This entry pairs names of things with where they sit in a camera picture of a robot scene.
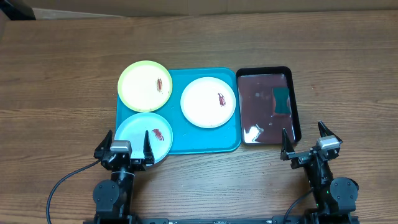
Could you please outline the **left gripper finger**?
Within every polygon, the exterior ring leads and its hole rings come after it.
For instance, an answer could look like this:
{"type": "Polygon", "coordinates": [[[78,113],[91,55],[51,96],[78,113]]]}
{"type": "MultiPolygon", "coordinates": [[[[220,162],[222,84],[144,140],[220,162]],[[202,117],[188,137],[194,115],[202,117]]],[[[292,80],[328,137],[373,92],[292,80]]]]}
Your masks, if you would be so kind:
{"type": "Polygon", "coordinates": [[[145,164],[154,164],[154,155],[152,152],[152,148],[150,146],[148,130],[146,130],[145,135],[144,135],[143,153],[144,153],[145,164]]]}
{"type": "Polygon", "coordinates": [[[111,144],[113,140],[113,132],[109,130],[105,138],[100,142],[100,144],[96,147],[94,151],[95,159],[102,159],[107,151],[110,150],[111,144]]]}

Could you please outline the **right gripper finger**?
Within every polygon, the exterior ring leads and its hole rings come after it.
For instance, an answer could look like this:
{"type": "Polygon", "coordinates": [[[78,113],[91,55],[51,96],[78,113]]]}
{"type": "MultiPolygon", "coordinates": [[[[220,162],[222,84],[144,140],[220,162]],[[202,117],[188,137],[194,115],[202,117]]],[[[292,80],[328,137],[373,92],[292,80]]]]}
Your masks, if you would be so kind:
{"type": "Polygon", "coordinates": [[[282,129],[282,148],[280,152],[280,159],[283,161],[290,160],[295,154],[294,147],[290,142],[289,136],[285,128],[282,129]]]}
{"type": "Polygon", "coordinates": [[[323,121],[318,122],[318,129],[319,129],[320,136],[322,138],[327,137],[327,136],[334,136],[339,141],[340,144],[343,143],[343,140],[340,137],[338,137],[335,133],[333,133],[330,129],[328,129],[323,121]]]}

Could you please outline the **green sponge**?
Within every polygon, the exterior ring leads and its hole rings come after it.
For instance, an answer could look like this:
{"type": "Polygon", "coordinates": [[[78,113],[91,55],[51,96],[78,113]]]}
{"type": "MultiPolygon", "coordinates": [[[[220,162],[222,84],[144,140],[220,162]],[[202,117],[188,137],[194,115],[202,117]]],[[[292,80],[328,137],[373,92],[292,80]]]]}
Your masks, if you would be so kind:
{"type": "Polygon", "coordinates": [[[288,88],[274,88],[274,114],[287,115],[290,114],[289,107],[289,89],[288,88]]]}

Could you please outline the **white plate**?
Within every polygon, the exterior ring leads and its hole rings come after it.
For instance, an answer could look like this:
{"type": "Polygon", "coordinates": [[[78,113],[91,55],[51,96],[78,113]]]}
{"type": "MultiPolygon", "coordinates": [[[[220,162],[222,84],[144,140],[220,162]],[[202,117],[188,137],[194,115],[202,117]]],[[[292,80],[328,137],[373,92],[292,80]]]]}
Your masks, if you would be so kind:
{"type": "Polygon", "coordinates": [[[202,77],[184,89],[180,106],[184,117],[200,128],[217,128],[232,118],[236,98],[232,88],[215,77],[202,77]]]}

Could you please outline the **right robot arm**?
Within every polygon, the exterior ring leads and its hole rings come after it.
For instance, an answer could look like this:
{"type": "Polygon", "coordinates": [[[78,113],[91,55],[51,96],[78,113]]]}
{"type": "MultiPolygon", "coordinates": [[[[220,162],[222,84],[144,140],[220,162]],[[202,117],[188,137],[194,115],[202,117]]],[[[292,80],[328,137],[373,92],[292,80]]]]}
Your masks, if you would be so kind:
{"type": "Polygon", "coordinates": [[[323,121],[318,122],[320,138],[307,152],[296,153],[287,131],[282,130],[280,159],[290,161],[292,169],[303,168],[310,190],[299,197],[286,211],[282,223],[358,223],[351,216],[356,210],[359,185],[347,177],[334,178],[328,162],[339,156],[342,139],[330,131],[323,121]],[[301,217],[291,217],[293,208],[313,195],[316,208],[307,209],[301,217]]]}

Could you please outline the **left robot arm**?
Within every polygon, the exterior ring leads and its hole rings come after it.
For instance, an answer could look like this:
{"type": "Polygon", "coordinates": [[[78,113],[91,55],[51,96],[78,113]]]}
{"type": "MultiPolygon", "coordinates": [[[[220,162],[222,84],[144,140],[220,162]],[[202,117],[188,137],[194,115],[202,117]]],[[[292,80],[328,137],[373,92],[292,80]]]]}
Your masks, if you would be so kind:
{"type": "Polygon", "coordinates": [[[145,171],[154,164],[154,155],[146,131],[143,142],[144,157],[132,158],[132,147],[128,140],[113,140],[112,131],[94,151],[94,158],[106,169],[111,177],[96,185],[93,200],[96,204],[94,223],[138,224],[142,220],[131,212],[131,200],[136,172],[145,171]]]}

